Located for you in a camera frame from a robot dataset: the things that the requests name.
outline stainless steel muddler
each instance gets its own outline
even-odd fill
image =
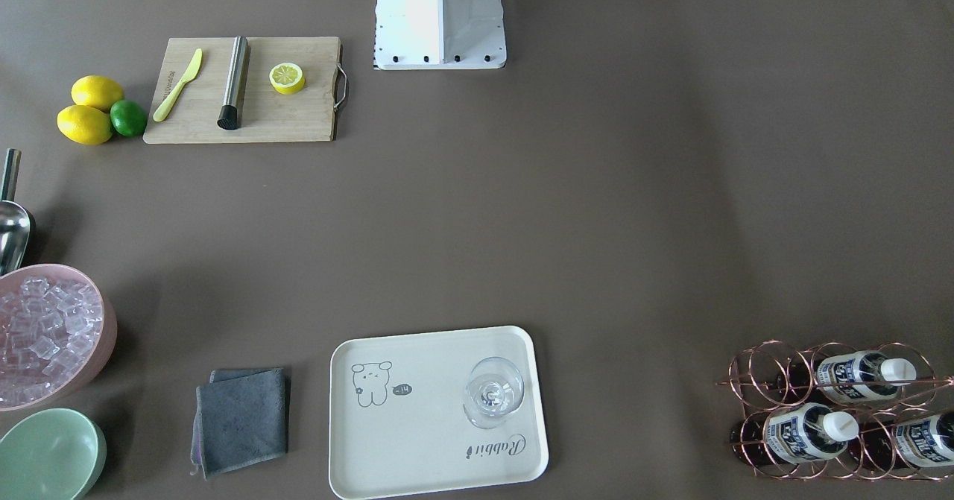
[[[218,113],[218,126],[224,130],[237,130],[241,126],[241,90],[245,84],[245,69],[248,68],[248,39],[236,36],[232,45],[232,62],[229,79],[225,83],[225,97]]]
[[[30,212],[13,201],[18,171],[20,150],[7,150],[0,180],[0,275],[20,269],[34,227]]]

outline yellow plastic knife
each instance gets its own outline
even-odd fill
[[[192,55],[191,61],[189,61],[189,67],[185,69],[180,81],[176,83],[176,86],[173,86],[173,92],[170,92],[166,99],[162,100],[162,103],[159,104],[156,112],[153,113],[153,120],[161,122],[166,119],[166,116],[169,116],[170,110],[173,109],[173,106],[176,105],[176,100],[178,95],[182,92],[182,89],[186,83],[195,79],[195,76],[198,75],[198,66],[202,65],[202,49],[195,49],[195,54]]]

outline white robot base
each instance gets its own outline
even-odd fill
[[[500,0],[378,0],[375,15],[375,69],[507,64]]]

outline cutting board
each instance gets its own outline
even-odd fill
[[[334,140],[335,86],[341,39],[337,37],[248,38],[248,69],[241,106],[241,127],[224,130],[216,122],[225,96],[234,37],[171,38],[162,59],[149,123],[142,139],[149,144],[242,142],[315,142]],[[191,60],[202,49],[198,76],[188,83],[167,119],[153,113]],[[280,95],[268,80],[273,66],[301,66],[306,85]]]

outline lemon slice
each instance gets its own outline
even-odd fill
[[[279,93],[293,95],[304,87],[304,72],[297,64],[283,62],[272,68],[268,80]]]

